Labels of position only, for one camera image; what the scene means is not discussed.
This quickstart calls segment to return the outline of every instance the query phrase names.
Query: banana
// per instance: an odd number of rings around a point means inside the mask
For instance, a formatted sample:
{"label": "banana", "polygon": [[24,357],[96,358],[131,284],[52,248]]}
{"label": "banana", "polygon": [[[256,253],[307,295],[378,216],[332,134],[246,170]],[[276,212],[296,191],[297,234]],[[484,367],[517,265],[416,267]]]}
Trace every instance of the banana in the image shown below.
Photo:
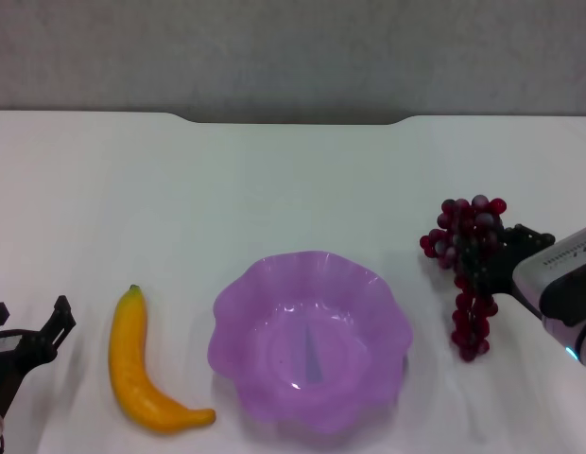
{"label": "banana", "polygon": [[112,390],[123,412],[163,434],[212,424],[214,410],[189,410],[154,387],[145,368],[146,331],[146,300],[131,286],[114,311],[109,347]]}

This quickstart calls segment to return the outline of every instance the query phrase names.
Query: table surface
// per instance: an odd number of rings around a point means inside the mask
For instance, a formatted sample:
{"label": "table surface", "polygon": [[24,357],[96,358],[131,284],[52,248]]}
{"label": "table surface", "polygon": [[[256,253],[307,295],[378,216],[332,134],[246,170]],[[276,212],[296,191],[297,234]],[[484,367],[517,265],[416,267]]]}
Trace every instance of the table surface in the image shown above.
{"label": "table surface", "polygon": [[[586,226],[586,118],[415,117],[392,126],[204,125],[163,113],[0,112],[6,328],[78,321],[6,418],[8,454],[586,453],[586,369],[506,296],[491,351],[450,346],[456,292],[419,250],[442,200],[502,197],[504,223]],[[336,437],[254,423],[206,360],[219,291],[270,254],[325,250],[381,274],[415,341],[397,407]],[[108,377],[114,305],[149,303],[147,368],[210,428],[151,435]]]}

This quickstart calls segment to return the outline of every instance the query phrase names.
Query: plastic bowl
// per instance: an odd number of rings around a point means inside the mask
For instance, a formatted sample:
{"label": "plastic bowl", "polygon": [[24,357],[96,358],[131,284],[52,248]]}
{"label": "plastic bowl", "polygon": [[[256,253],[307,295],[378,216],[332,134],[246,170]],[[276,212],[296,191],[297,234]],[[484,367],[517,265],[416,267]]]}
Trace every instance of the plastic bowl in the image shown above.
{"label": "plastic bowl", "polygon": [[265,422],[332,433],[396,400],[413,339],[381,277],[334,253],[255,262],[217,296],[208,359]]}

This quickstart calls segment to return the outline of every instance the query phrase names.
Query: yellow banana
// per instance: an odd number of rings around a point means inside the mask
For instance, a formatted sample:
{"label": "yellow banana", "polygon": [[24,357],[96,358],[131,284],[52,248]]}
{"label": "yellow banana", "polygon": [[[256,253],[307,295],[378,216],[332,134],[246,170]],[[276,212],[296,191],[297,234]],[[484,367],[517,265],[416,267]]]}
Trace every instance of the yellow banana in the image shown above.
{"label": "yellow banana", "polygon": [[154,387],[145,368],[146,331],[146,300],[138,286],[131,286],[114,311],[109,347],[112,390],[123,412],[165,434],[212,424],[214,410],[189,410]]}

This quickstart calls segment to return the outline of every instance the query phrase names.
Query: plastic grapes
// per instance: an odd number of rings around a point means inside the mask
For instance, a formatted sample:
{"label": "plastic grapes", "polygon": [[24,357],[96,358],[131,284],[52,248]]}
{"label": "plastic grapes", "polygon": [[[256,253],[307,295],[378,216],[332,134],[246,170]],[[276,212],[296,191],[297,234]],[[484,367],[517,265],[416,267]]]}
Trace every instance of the plastic grapes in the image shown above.
{"label": "plastic grapes", "polygon": [[467,362],[486,354],[491,345],[488,318],[499,310],[492,295],[477,295],[472,283],[464,275],[460,263],[461,244],[470,242],[479,247],[479,259],[486,261],[499,247],[497,231],[502,229],[501,218],[508,206],[502,199],[489,201],[477,195],[472,202],[466,199],[448,199],[442,203],[437,224],[428,235],[422,236],[420,246],[428,258],[438,260],[443,270],[455,270],[455,286],[461,290],[453,313],[455,330],[451,341],[459,349],[459,356]]}

